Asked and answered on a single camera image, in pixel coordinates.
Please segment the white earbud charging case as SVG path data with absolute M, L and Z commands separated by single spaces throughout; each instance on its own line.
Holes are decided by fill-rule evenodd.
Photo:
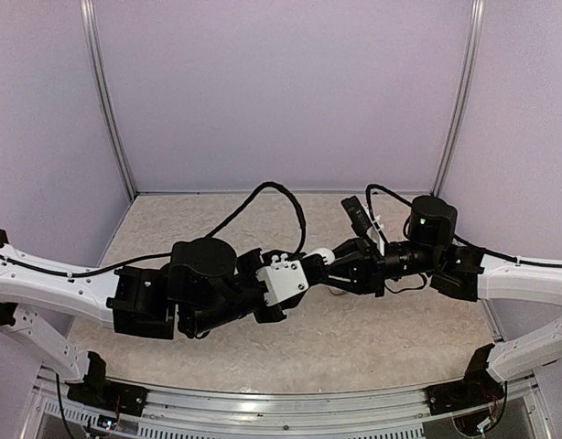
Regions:
M 308 253 L 308 257 L 310 256 L 319 256 L 325 265 L 331 265 L 335 262 L 336 256 L 334 252 L 325 247 L 317 248 Z

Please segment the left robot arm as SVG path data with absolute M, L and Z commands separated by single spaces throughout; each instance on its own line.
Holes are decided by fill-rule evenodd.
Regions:
M 324 280 L 335 256 L 327 248 L 240 256 L 225 241 L 199 238 L 175 243 L 165 258 L 159 269 L 144 269 L 139 259 L 80 267 L 22 252 L 0 229 L 0 333 L 104 407 L 116 397 L 104 361 L 73 346 L 42 317 L 43 310 L 132 337 L 201 338 L 249 315 L 260 323 L 281 321 L 286 309 Z

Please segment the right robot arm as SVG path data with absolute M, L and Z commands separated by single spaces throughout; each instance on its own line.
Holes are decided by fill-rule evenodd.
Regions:
M 403 241 L 385 241 L 376 219 L 356 197 L 341 202 L 355 233 L 335 249 L 328 285 L 384 296 L 387 281 L 417 275 L 444 296 L 478 302 L 517 300 L 562 307 L 562 262 L 525 260 L 470 244 L 455 233 L 458 212 L 440 198 L 409 202 Z M 562 359 L 562 315 L 532 332 L 477 349 L 456 396 L 478 404 L 504 382 Z

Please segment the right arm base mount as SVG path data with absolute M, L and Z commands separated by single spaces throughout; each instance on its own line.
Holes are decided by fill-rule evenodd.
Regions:
M 505 397 L 504 382 L 487 371 L 493 347 L 489 344 L 476 349 L 461 379 L 426 387 L 431 415 L 462 411 Z

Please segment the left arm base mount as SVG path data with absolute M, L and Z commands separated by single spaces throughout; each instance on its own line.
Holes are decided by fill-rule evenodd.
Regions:
M 80 383 L 69 384 L 68 398 L 87 406 L 141 417 L 148 389 L 142 386 L 109 380 L 106 362 L 99 354 L 89 351 L 88 369 Z

